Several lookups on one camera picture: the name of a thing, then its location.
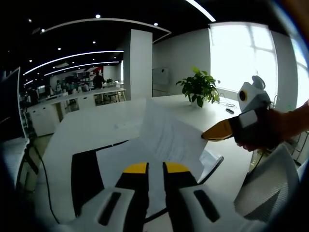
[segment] phone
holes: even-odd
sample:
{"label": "phone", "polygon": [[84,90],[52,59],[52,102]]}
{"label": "phone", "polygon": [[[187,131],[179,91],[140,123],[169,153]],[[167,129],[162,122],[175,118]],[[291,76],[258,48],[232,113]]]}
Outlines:
{"label": "phone", "polygon": [[234,114],[234,111],[232,111],[231,109],[226,108],[226,111],[228,111],[230,114]]}

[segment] green plant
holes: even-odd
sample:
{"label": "green plant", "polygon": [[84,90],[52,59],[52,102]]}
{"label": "green plant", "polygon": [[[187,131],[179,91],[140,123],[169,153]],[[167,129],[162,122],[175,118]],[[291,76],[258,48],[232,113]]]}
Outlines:
{"label": "green plant", "polygon": [[215,79],[208,75],[206,71],[200,71],[197,67],[193,67],[195,75],[178,81],[183,87],[183,94],[189,98],[190,102],[197,100],[197,105],[203,107],[204,99],[211,103],[219,101],[219,94],[216,89]]}

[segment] black ceiling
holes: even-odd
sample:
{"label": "black ceiling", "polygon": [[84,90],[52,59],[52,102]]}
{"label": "black ceiling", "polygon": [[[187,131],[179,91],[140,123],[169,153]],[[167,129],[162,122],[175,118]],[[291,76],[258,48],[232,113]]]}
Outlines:
{"label": "black ceiling", "polygon": [[[217,22],[256,22],[285,33],[264,1],[197,0],[197,2],[208,10]],[[151,27],[111,21],[77,23],[40,33],[41,29],[48,29],[61,23],[95,18],[96,14],[100,14],[104,18],[130,19],[151,25],[158,23],[159,27],[172,32],[169,37],[206,28],[210,23],[210,20],[185,0],[88,0],[81,3],[45,1],[42,4],[16,2],[13,4],[16,6],[6,5],[1,10],[0,67],[12,70],[21,66],[22,73],[56,58],[85,52],[116,50],[131,29],[150,31],[154,40],[166,34]],[[114,59],[114,54],[86,55],[67,59],[66,62],[73,66],[92,63],[93,58],[95,62],[121,61],[122,54],[116,57]],[[52,72],[55,70],[53,66],[60,63],[63,63],[63,60],[46,65],[32,75],[37,72]],[[26,76],[28,79],[32,78],[30,74]]]}

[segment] computer monitor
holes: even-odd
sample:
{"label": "computer monitor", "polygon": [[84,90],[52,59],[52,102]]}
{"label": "computer monitor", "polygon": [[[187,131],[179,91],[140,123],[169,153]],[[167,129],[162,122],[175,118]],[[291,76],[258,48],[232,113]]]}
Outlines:
{"label": "computer monitor", "polygon": [[17,68],[0,83],[0,142],[26,136],[19,107],[19,75]]}

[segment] office chair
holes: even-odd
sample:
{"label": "office chair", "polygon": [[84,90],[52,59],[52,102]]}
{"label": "office chair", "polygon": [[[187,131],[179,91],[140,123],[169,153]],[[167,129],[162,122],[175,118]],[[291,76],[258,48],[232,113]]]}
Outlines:
{"label": "office chair", "polygon": [[[106,87],[107,88],[111,88],[111,87],[116,87],[116,85],[117,85],[117,83],[110,83]],[[109,99],[108,103],[115,103],[115,102],[117,102],[115,100],[112,100],[112,97],[114,97],[114,96],[117,96],[117,94],[116,93],[107,93],[106,94],[107,99]]]}
{"label": "office chair", "polygon": [[250,220],[268,222],[299,185],[295,163],[284,145],[247,175],[234,201],[236,211]]}

